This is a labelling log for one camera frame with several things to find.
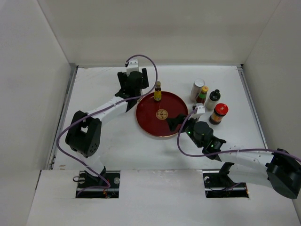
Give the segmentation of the small yellow label sauce bottle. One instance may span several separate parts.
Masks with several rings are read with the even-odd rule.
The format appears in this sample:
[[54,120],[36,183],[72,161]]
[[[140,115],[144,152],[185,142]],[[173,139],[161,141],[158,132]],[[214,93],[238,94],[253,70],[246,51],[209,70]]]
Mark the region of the small yellow label sauce bottle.
[[157,81],[155,84],[155,89],[154,89],[154,100],[155,101],[160,101],[162,98],[161,94],[161,82]]

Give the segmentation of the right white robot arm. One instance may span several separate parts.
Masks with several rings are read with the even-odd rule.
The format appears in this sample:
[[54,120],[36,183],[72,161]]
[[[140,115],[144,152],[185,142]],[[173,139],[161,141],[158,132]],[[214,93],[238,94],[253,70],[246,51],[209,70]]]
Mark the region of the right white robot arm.
[[223,163],[219,170],[218,181],[223,186],[233,182],[252,183],[274,189],[288,199],[296,199],[301,190],[301,160],[283,149],[249,148],[242,149],[227,145],[226,140],[214,135],[214,131],[204,121],[198,121],[189,115],[180,114],[167,118],[168,127],[179,134],[186,133],[201,154],[185,156]]

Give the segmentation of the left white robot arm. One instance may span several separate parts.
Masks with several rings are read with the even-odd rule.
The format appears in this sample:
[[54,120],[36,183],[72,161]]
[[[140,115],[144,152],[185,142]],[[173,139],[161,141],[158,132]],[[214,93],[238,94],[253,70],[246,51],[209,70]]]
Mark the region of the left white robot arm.
[[119,72],[117,76],[121,89],[109,102],[96,110],[100,111],[108,107],[110,109],[94,116],[88,116],[89,112],[77,111],[71,122],[75,123],[82,118],[84,120],[70,128],[65,138],[66,144],[89,167],[83,178],[86,182],[90,182],[91,186],[97,188],[107,186],[105,182],[106,169],[100,161],[100,155],[96,153],[100,146],[102,126],[131,110],[138,102],[137,97],[142,95],[142,90],[149,87],[147,69],[145,68],[141,71],[131,71],[130,74]]

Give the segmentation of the red round tray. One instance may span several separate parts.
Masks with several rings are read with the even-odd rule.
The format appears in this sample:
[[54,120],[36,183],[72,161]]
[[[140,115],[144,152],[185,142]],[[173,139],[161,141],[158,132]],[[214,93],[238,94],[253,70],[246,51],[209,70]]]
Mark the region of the red round tray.
[[185,102],[176,94],[162,91],[161,100],[156,101],[154,94],[148,94],[141,99],[136,107],[136,120],[146,133],[155,137],[171,137],[175,135],[180,126],[171,131],[167,123],[168,118],[178,115],[188,115]]

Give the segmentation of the yellow cap chili sauce bottle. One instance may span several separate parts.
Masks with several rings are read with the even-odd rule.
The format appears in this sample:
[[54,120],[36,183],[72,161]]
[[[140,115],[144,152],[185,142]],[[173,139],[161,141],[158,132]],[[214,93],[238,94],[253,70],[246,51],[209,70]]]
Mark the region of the yellow cap chili sauce bottle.
[[208,92],[208,86],[203,86],[201,92],[196,98],[196,103],[204,104],[206,101],[207,92]]

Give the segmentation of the white bottle black cap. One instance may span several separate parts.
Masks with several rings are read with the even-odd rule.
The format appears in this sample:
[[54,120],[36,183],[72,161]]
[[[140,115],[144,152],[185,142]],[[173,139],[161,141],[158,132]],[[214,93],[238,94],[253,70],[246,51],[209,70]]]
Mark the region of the white bottle black cap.
[[212,91],[209,95],[209,98],[205,102],[205,107],[207,110],[213,110],[215,106],[218,104],[221,98],[220,91],[218,89]]

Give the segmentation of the silver lid tall canister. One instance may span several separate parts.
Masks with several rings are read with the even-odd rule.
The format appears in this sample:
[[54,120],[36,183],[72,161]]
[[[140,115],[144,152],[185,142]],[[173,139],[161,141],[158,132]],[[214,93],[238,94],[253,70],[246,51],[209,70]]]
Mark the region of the silver lid tall canister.
[[190,93],[190,100],[196,101],[198,95],[200,94],[202,87],[205,86],[205,81],[203,79],[196,79],[193,82],[193,86]]

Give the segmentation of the red lid sauce jar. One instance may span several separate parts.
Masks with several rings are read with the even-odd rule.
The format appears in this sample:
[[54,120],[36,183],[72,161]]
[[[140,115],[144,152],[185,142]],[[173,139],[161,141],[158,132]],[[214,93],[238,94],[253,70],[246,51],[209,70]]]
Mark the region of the red lid sauce jar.
[[213,125],[220,124],[223,117],[228,113],[229,108],[224,103],[218,103],[214,111],[212,112],[211,116],[209,117],[209,122]]

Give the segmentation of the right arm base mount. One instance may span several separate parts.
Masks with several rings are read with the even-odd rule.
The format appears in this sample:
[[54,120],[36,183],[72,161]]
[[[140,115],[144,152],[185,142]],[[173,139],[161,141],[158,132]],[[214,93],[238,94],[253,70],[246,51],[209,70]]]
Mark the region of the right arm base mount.
[[249,198],[246,183],[230,179],[232,165],[226,162],[220,169],[203,171],[206,198]]

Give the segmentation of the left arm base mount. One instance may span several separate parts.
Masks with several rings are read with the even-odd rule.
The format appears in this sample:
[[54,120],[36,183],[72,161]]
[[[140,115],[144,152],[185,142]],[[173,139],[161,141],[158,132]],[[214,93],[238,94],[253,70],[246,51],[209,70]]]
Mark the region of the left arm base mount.
[[80,171],[78,176],[72,180],[77,183],[75,198],[78,199],[114,199],[119,198],[120,171],[107,171],[104,168],[101,176],[111,185],[110,188],[106,182],[99,177],[91,176],[87,171]]

